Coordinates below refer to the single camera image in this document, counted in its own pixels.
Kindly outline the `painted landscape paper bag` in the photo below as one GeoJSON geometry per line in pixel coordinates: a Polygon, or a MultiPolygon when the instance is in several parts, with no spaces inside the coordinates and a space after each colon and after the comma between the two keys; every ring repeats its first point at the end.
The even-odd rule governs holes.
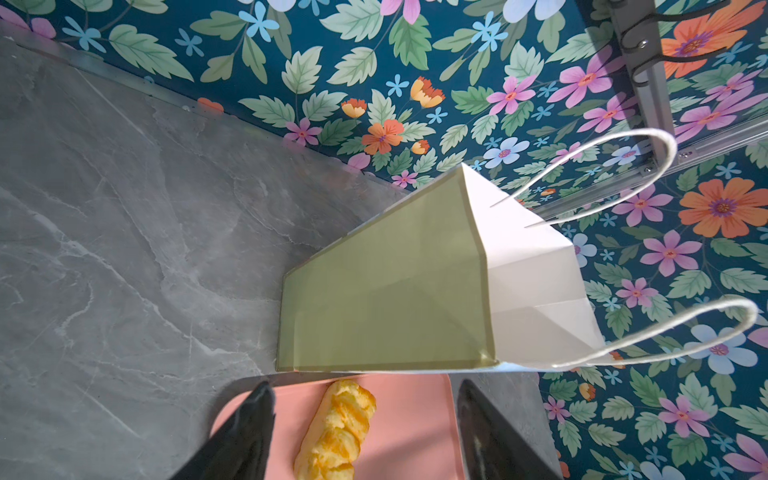
{"type": "Polygon", "coordinates": [[[276,367],[304,372],[567,371],[611,366],[614,352],[724,298],[606,343],[573,243],[468,166],[408,195],[285,277],[276,367]]]}

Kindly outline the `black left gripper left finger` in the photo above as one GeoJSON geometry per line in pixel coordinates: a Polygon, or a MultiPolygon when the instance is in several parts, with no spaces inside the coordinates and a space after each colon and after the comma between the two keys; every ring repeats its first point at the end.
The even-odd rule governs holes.
{"type": "Polygon", "coordinates": [[[171,479],[264,479],[275,404],[271,385],[260,383],[171,479]]]}

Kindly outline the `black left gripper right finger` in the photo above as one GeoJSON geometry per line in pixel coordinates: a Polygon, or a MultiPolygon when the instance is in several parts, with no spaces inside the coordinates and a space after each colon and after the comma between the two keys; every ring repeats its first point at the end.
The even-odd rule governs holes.
{"type": "Polygon", "coordinates": [[[560,479],[471,380],[461,382],[457,422],[468,479],[560,479]]]}

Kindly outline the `small croissant top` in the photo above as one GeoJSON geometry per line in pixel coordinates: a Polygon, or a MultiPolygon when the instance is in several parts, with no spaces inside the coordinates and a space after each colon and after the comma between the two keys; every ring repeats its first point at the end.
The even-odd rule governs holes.
{"type": "Polygon", "coordinates": [[[349,479],[376,413],[374,395],[354,380],[326,390],[294,460],[295,479],[349,479]]]}

